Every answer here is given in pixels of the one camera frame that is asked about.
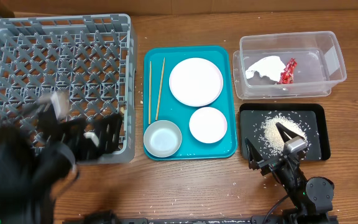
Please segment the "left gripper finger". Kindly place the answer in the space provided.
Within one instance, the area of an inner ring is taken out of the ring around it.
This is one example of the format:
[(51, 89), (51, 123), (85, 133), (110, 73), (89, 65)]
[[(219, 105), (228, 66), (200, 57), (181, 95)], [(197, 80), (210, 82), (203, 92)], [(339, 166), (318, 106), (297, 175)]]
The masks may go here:
[(96, 121), (96, 135), (99, 139), (98, 149), (103, 154), (113, 153), (118, 149), (119, 135), (123, 117), (114, 113)]
[(33, 116), (42, 112), (42, 110), (47, 106), (47, 103), (41, 103), (36, 101), (34, 103), (29, 103), (24, 105), (19, 114), (21, 116)]

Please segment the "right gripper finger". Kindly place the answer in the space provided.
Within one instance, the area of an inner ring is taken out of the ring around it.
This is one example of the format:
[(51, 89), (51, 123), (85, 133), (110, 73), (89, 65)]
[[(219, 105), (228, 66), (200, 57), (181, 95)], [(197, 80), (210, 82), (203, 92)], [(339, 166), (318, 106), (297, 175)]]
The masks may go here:
[(284, 125), (281, 124), (281, 123), (276, 123), (275, 125), (276, 125), (276, 127), (278, 129), (278, 132), (279, 132), (282, 140), (284, 141), (284, 143), (287, 142), (290, 139), (295, 138), (295, 137), (301, 137), (297, 133), (294, 133), (293, 131), (291, 131), (288, 128), (284, 127)]
[(245, 139), (245, 144), (247, 148), (249, 168), (253, 170), (260, 169), (259, 163), (264, 161), (263, 157), (248, 138)]

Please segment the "small white cup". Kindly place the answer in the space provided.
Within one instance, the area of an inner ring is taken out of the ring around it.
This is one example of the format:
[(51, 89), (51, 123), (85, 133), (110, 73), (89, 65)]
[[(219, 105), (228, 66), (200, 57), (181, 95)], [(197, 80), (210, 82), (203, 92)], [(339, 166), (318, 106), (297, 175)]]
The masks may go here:
[(85, 139), (89, 139), (92, 141), (92, 143), (98, 147), (99, 146), (99, 138), (97, 137), (97, 135), (94, 132), (88, 131), (85, 132), (84, 134)]

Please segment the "pile of rice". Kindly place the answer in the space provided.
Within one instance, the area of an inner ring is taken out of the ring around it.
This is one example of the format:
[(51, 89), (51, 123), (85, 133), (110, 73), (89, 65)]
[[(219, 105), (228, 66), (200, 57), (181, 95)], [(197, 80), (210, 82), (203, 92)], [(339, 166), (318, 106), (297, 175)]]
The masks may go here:
[(315, 160), (321, 157), (316, 115), (312, 111), (262, 111), (261, 122), (255, 123), (252, 143), (263, 158), (268, 159), (283, 152), (282, 139), (277, 123), (302, 136), (307, 145), (306, 159)]

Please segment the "grey metal bowl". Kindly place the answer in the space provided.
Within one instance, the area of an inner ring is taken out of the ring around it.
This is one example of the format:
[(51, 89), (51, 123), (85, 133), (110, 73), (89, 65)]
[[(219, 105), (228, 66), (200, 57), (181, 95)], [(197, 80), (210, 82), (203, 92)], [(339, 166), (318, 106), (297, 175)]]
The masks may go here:
[(179, 127), (168, 120), (155, 121), (144, 132), (145, 150), (154, 157), (166, 158), (179, 150), (182, 142)]

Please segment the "white rice bowl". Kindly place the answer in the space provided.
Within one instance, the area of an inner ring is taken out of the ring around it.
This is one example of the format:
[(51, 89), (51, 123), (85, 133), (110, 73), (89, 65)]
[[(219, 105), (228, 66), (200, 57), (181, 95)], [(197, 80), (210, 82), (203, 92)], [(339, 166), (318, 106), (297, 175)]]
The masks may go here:
[(218, 109), (203, 107), (196, 110), (190, 118), (189, 129), (199, 142), (212, 144), (220, 141), (227, 131), (226, 117)]

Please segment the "red snack wrapper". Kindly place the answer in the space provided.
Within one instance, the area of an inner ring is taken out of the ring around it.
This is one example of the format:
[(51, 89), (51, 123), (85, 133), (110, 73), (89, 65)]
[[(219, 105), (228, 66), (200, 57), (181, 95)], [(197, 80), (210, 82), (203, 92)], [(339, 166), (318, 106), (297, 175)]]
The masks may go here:
[(280, 74), (279, 84), (291, 84), (293, 83), (294, 70), (297, 66), (297, 62), (294, 58), (291, 58)]

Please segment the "white napkin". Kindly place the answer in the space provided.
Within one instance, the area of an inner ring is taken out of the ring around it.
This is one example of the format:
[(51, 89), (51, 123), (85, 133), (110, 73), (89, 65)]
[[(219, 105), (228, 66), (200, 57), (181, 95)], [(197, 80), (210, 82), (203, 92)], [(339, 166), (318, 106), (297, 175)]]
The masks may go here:
[(271, 81), (278, 83), (285, 67), (286, 65), (281, 61), (279, 56), (264, 57), (252, 64), (245, 71), (246, 79), (251, 79), (254, 77), (255, 73), (258, 73), (259, 77), (267, 77)]

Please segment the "large white plate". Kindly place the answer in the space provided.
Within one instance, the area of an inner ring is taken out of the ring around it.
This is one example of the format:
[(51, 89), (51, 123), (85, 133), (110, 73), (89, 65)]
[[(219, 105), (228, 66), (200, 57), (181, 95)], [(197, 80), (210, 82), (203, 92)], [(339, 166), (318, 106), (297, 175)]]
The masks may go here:
[(188, 58), (176, 64), (169, 76), (172, 95), (184, 105), (200, 107), (215, 101), (223, 90), (220, 69), (204, 58)]

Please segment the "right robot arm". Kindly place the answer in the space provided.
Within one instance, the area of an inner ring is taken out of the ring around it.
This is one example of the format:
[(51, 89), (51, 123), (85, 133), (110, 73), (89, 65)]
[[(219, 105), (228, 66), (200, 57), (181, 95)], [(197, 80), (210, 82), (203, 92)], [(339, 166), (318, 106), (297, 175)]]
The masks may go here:
[(249, 168), (272, 174), (286, 191), (264, 216), (262, 223), (337, 223), (333, 209), (334, 184), (325, 177), (307, 179), (300, 169), (308, 145), (303, 137), (281, 123), (276, 128), (284, 142), (281, 154), (265, 160), (249, 139), (245, 139)]

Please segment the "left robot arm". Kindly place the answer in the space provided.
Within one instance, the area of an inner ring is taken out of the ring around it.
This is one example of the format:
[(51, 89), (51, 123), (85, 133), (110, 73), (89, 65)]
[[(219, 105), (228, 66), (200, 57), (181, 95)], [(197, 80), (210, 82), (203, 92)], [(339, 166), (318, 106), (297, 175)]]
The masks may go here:
[(39, 154), (29, 134), (0, 120), (0, 223), (52, 223), (52, 186), (65, 179), (77, 162), (97, 160), (118, 148), (123, 117), (113, 113), (91, 122), (61, 122), (55, 103), (32, 103), (21, 115), (35, 115), (46, 145)]

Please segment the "black plastic tray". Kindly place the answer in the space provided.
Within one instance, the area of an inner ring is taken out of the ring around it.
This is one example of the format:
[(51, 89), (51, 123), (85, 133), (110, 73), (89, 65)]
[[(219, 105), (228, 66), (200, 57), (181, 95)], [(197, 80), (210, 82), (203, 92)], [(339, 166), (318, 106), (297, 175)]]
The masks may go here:
[(262, 111), (312, 111), (316, 115), (316, 122), (319, 134), (321, 157), (309, 161), (326, 161), (331, 157), (331, 148), (329, 145), (328, 131), (324, 109), (319, 104), (314, 103), (244, 103), (239, 109), (239, 122), (241, 129), (241, 154), (244, 159), (248, 159), (245, 139), (248, 138), (251, 143), (254, 139), (255, 123), (262, 120)]

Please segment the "grey plastic dish rack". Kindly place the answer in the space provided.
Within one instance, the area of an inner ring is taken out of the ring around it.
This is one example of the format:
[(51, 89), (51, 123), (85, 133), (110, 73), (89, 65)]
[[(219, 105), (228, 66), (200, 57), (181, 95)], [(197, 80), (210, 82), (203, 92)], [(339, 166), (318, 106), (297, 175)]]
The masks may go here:
[(67, 120), (123, 117), (118, 145), (101, 164), (135, 156), (137, 36), (127, 14), (0, 19), (0, 125), (14, 123), (44, 148), (34, 116), (20, 110), (41, 95), (69, 95)]

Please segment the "clear plastic bin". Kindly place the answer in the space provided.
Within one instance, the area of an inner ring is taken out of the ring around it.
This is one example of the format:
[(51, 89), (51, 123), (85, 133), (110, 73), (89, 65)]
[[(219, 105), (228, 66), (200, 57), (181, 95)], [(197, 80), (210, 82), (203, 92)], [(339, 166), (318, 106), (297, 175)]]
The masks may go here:
[[(258, 61), (275, 57), (287, 65), (293, 59), (293, 83), (279, 84), (261, 74)], [(347, 78), (346, 66), (335, 34), (331, 31), (292, 32), (243, 36), (233, 53), (233, 80), (242, 100), (328, 96), (332, 87)]]

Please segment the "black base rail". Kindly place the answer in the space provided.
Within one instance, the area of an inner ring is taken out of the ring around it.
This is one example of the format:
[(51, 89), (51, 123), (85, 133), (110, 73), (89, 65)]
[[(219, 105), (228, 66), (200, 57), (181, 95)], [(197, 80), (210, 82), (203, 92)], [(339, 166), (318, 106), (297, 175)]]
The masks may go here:
[(84, 223), (105, 223), (105, 224), (279, 224), (285, 223), (278, 215), (271, 215), (264, 221), (264, 216), (254, 215), (248, 218), (179, 218), (179, 219), (147, 219), (147, 218), (118, 218), (110, 210), (86, 215), (83, 218), (69, 219), (63, 224), (84, 224)]

